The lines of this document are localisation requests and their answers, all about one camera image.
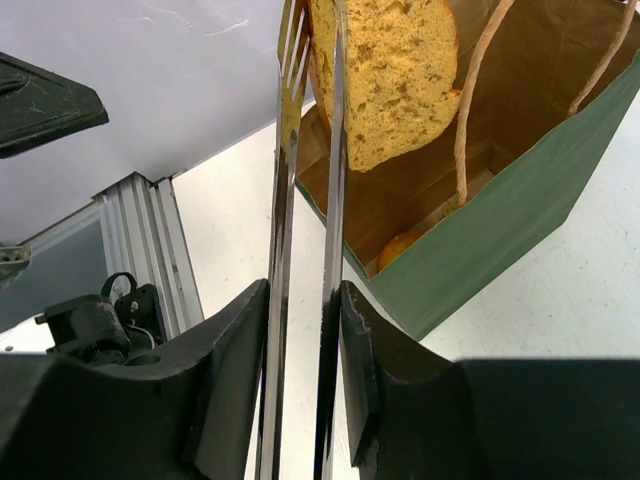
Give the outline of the green paper bag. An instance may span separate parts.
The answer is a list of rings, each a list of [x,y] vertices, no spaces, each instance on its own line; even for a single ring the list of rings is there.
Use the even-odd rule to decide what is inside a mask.
[[[639,90],[618,1],[446,1],[461,93],[434,141],[347,174],[347,256],[423,338],[568,217]],[[396,235],[426,233],[380,273]]]

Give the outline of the orange bagel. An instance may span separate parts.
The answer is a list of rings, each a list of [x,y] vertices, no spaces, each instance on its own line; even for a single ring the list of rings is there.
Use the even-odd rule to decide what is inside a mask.
[[[377,259],[377,272],[380,273],[393,263],[404,251],[417,242],[426,231],[414,229],[394,236],[381,250]]]

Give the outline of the metal tongs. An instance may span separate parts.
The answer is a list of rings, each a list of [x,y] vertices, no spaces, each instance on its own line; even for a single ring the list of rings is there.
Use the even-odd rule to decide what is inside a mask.
[[[318,243],[303,245],[306,224],[298,212],[310,204],[299,175],[311,43],[306,2],[284,2],[277,44],[270,292],[256,444],[258,479],[334,476],[347,178],[342,96],[346,89],[338,78],[328,211],[324,219],[311,213]]]

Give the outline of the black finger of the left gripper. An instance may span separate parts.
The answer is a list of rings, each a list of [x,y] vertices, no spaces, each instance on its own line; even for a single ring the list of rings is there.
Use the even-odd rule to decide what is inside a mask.
[[[1,55],[3,159],[108,122],[107,110],[92,88]]]

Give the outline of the sliced seeded bread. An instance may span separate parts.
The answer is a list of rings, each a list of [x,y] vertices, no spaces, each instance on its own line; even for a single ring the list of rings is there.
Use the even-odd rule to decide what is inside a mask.
[[[446,1],[348,1],[345,10],[349,167],[367,172],[453,121],[458,29]]]

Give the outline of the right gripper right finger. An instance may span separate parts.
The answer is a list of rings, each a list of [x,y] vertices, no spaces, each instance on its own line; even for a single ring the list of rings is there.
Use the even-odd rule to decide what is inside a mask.
[[[635,359],[448,361],[341,286],[352,465],[364,479],[635,479]]]

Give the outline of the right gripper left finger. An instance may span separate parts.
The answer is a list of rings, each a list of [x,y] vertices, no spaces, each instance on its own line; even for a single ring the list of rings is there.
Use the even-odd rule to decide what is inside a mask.
[[[1,358],[5,479],[240,479],[266,330],[268,283],[124,365]]]

